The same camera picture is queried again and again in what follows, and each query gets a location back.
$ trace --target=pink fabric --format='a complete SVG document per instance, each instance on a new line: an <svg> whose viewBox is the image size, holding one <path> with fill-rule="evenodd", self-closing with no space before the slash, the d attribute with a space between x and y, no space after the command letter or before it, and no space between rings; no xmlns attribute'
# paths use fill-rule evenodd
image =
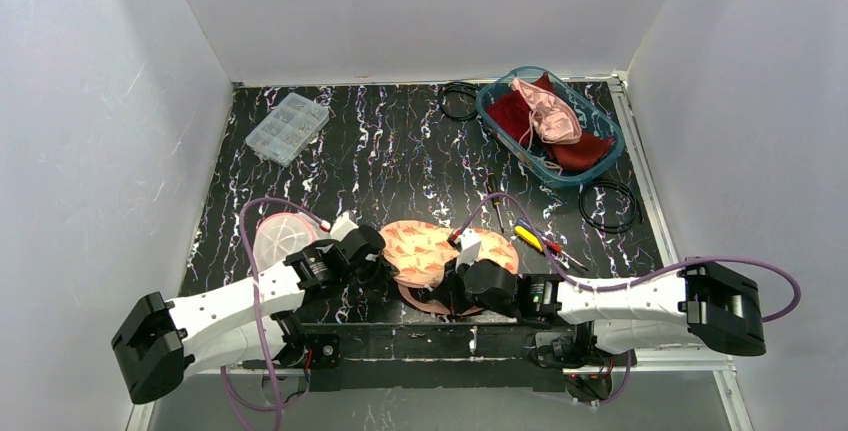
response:
<svg viewBox="0 0 848 431"><path fill-rule="evenodd" d="M554 89L547 73L533 85L547 91ZM486 109L486 113L512 139L521 146L527 146L527 142L530 140L530 133L527 132L530 123L527 117L531 111L520 92L513 91L501 97ZM606 156L614 142L613 138L601 139L592 133L582 133L577 144L543 144L542 146L547 151L548 156L556 161L562 169L585 171Z"/></svg>
<svg viewBox="0 0 848 431"><path fill-rule="evenodd" d="M580 141L583 128L574 110L556 94L518 78L509 87L521 93L532 114L533 129L543 143L574 144Z"/></svg>

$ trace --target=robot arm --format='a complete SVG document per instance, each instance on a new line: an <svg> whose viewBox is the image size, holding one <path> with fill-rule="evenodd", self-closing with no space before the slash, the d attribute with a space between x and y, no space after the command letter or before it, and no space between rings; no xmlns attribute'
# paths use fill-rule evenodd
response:
<svg viewBox="0 0 848 431"><path fill-rule="evenodd" d="M569 343L578 354L598 349L617 355L665 344L700 344L736 356L765 354L757 283L719 264L693 265L634 286L629 285L634 278L572 278L590 288L624 285L593 292L559 275L517 277L491 261L477 261L478 241L471 231L459 237L463 252L446 276L448 289L436 293L443 302L485 307L523 324L579 325L579 342Z"/></svg>
<svg viewBox="0 0 848 431"><path fill-rule="evenodd" d="M380 254L385 241L368 226L343 217L318 240L259 275L260 315L271 354L300 356L304 336L293 312L316 294L338 284L386 277ZM765 353L757 285L723 266L701 264L619 291L592 292L554 274L516 276L490 260L478 260L480 238L472 230L458 237L460 252L446 263L442 284L431 297L455 313L478 306L519 324L551 328L577 325L568 339L553 335L537 349L550 349L562 367L601 362L639 347L699 343L733 355ZM578 279L592 288L628 284L631 279ZM188 376L248 359L262 359L256 332L253 278L186 298L141 298L112 339L112 349L132 401L143 404L174 390ZM282 332L273 332L279 325Z"/></svg>
<svg viewBox="0 0 848 431"><path fill-rule="evenodd" d="M273 356L286 350L299 355L306 344L293 316L304 300L385 271L378 259L385 242L373 228L343 217L330 236L259 274L260 314ZM207 369L262 359L253 286L248 277L167 302L158 292L141 298L112 339L132 402L156 400ZM273 332L280 328L282 332Z"/></svg>

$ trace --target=white backdrop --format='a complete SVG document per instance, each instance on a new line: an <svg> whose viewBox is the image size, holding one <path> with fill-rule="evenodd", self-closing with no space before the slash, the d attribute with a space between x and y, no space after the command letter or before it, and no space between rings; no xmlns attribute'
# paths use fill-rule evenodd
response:
<svg viewBox="0 0 848 431"><path fill-rule="evenodd" d="M109 342L177 292L230 84L185 0L0 0L0 428L124 429Z"/></svg>
<svg viewBox="0 0 848 431"><path fill-rule="evenodd" d="M664 0L188 0L233 81L352 83L626 69Z"/></svg>
<svg viewBox="0 0 848 431"><path fill-rule="evenodd" d="M804 297L737 358L758 430L848 429L848 0L668 0L631 98L683 255L752 255ZM764 272L765 313L788 286Z"/></svg>

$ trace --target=transparent organizer box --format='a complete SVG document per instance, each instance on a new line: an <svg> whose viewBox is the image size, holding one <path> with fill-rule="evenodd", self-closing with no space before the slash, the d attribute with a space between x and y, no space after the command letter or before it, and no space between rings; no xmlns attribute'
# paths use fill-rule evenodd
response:
<svg viewBox="0 0 848 431"><path fill-rule="evenodd" d="M250 132L246 142L261 159L288 166L329 120L329 108L289 93Z"/></svg>

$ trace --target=black marbled surface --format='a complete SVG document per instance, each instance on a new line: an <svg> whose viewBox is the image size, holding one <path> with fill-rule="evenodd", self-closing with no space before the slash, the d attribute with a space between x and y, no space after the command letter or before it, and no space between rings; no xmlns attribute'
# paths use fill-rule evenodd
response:
<svg viewBox="0 0 848 431"><path fill-rule="evenodd" d="M615 119L606 83L570 85ZM498 177L504 191L522 201L538 226L591 268L587 277L644 275L659 267L659 251L647 219L621 235L605 235L585 225L577 208L579 188L553 191L540 186L476 120L460 123L445 118L436 109L437 89L392 85L236 90L180 295L215 289L248 276L236 215L252 198L284 197L328 220L353 210L360 222L378 229L401 219L457 226L485 194L489 172ZM245 138L291 91L328 104L331 114L318 139L283 168L260 161L245 145ZM455 105L461 105L459 99L451 98ZM604 177L628 183L638 195L627 153ZM601 197L594 214L609 218L624 213L623 204L618 196ZM261 210L263 215L279 211L282 209ZM502 212L509 226L514 214L508 207ZM252 213L248 229L255 228L259 217L259 212ZM497 229L488 210L474 224ZM521 272L548 272L546 262L534 250L520 241L514 245L521 257ZM444 321L406 306L393 283L370 291L351 286L338 298L309 303L298 316L307 324ZM505 319L484 313L462 321L495 323Z"/></svg>

